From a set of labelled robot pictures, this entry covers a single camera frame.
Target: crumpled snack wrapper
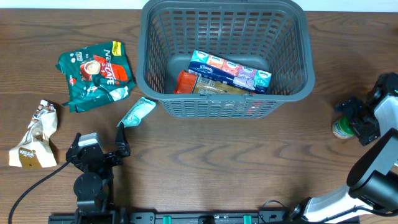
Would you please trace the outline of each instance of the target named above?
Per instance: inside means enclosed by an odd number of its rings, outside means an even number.
[[[134,127],[138,126],[141,123],[141,120],[149,114],[156,106],[156,103],[142,97],[137,101],[137,103],[127,112],[126,115],[119,122],[117,127],[119,127],[120,123],[123,122],[124,127]]]
[[[9,165],[23,168],[56,166],[49,141],[57,130],[58,119],[54,105],[42,100],[22,141],[9,151]]]

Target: wooden table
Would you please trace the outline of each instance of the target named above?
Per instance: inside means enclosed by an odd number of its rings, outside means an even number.
[[[121,40],[136,70],[140,11],[0,10],[0,220],[16,199],[56,167],[8,166],[8,150],[22,139],[41,99],[68,101],[61,53]],[[363,96],[378,75],[397,71],[398,14],[308,12],[314,69],[313,93],[286,103],[264,119],[176,119],[158,105],[136,128],[126,130],[132,155],[116,167],[116,203],[166,211],[257,210],[267,200],[293,207],[346,181],[353,164],[370,148],[331,132],[335,103]],[[58,163],[77,132],[97,132],[107,151],[116,124],[143,94],[85,113],[58,106],[51,137]],[[46,223],[51,213],[76,209],[73,183],[81,172],[68,166],[32,191],[14,223]],[[363,216],[363,223],[396,218]]]

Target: gray plastic basket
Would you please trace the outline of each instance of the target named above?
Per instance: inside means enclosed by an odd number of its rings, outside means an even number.
[[[272,72],[269,95],[173,94],[195,49]],[[315,84],[307,18],[290,0],[151,0],[138,59],[140,89],[176,117],[261,118]]]

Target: green can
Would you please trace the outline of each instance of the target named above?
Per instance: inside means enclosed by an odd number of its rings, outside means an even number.
[[[347,117],[335,121],[331,126],[331,130],[336,137],[341,139],[348,139],[354,136],[353,130],[349,127],[349,119]]]

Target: cardboard box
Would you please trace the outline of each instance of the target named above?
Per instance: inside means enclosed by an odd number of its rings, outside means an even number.
[[[266,94],[272,74],[242,66],[199,50],[193,52],[188,72],[247,91]]]

